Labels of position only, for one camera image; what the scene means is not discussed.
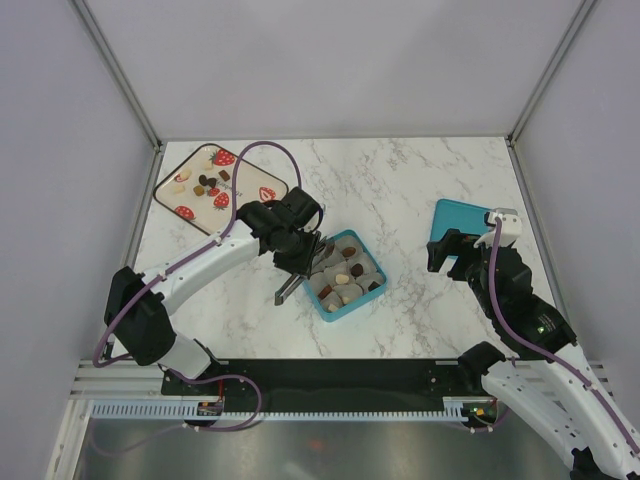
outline strawberry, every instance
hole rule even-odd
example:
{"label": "strawberry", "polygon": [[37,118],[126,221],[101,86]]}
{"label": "strawberry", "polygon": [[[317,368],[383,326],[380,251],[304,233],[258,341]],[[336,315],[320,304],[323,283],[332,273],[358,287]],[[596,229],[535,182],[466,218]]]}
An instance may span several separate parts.
{"label": "strawberry", "polygon": [[213,206],[216,208],[216,210],[224,210],[225,208],[227,208],[229,206],[229,195],[227,195],[225,192],[218,195],[213,201]]}
{"label": "strawberry", "polygon": [[268,187],[260,187],[260,201],[268,202],[269,200],[276,199],[276,192]]}
{"label": "strawberry", "polygon": [[174,210],[178,215],[180,215],[185,220],[195,220],[196,216],[193,214],[193,210],[189,207],[179,206]]}
{"label": "strawberry", "polygon": [[232,153],[220,149],[213,159],[213,164],[218,165],[219,167],[227,167],[229,165],[233,165],[233,162],[235,161],[236,157],[234,157]]}

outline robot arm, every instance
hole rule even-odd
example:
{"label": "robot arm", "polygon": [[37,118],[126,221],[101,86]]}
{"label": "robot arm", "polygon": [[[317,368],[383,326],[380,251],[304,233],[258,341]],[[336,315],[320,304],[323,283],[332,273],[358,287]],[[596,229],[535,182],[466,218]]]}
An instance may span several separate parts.
{"label": "robot arm", "polygon": [[[276,295],[276,305],[281,304],[292,286],[309,277],[313,260],[324,247],[319,232],[304,231],[316,214],[321,214],[320,205],[299,188],[280,201],[243,205],[226,238],[214,237],[216,246],[211,247],[211,238],[205,238],[177,258],[141,274],[129,267],[118,271],[112,279],[105,323],[110,325],[146,287],[148,291],[117,324],[116,337],[139,365],[157,362],[187,378],[197,378],[210,365],[212,355],[197,340],[174,331],[169,317],[215,278],[268,251],[274,252],[276,268],[292,275],[286,284],[287,291]],[[190,261],[196,256],[197,261]],[[174,266],[172,274],[166,275],[171,266]],[[162,281],[149,288],[148,284],[158,276]]]}
{"label": "robot arm", "polygon": [[[503,235],[496,231],[498,222]],[[458,257],[447,275],[468,283],[501,341],[521,359],[531,361],[566,411],[523,382],[487,342],[459,359],[469,389],[484,389],[503,400],[574,468],[573,478],[640,478],[640,435],[590,370],[562,315],[533,294],[531,270],[513,248],[522,229],[516,212],[494,210],[485,223],[491,230],[483,236],[451,229],[441,241],[430,242],[428,270],[437,272],[449,255]],[[489,270],[496,235],[492,300]]]}

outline marble table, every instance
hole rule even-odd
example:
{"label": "marble table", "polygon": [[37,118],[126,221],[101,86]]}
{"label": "marble table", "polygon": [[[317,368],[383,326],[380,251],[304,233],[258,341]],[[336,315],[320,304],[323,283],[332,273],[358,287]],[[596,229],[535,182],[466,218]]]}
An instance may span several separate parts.
{"label": "marble table", "polygon": [[[164,178],[204,141],[167,144]],[[239,153],[247,141],[216,142]],[[281,307],[274,291],[287,274],[263,255],[191,297],[176,329],[221,358],[447,358],[482,340],[500,345],[466,284],[428,274],[426,242],[436,202],[450,198],[510,207],[524,221],[517,243],[535,292],[552,301],[523,199],[502,138],[286,140],[303,187],[326,206],[321,231],[354,229],[389,276],[384,295],[325,323],[299,288]],[[260,147],[248,160],[295,185],[287,158]],[[152,202],[137,260],[142,271],[200,241],[203,233]],[[116,346],[114,353],[122,348]]]}

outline strawberry patterned tray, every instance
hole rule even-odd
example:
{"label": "strawberry patterned tray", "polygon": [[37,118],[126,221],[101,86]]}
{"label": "strawberry patterned tray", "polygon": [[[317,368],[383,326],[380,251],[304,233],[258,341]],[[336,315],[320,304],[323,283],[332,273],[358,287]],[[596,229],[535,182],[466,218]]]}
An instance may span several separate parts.
{"label": "strawberry patterned tray", "polygon": [[[162,180],[153,197],[162,206],[207,234],[231,219],[231,175],[237,157],[207,143]],[[247,202],[280,200],[289,191],[285,182],[247,161],[238,170],[238,208]]]}

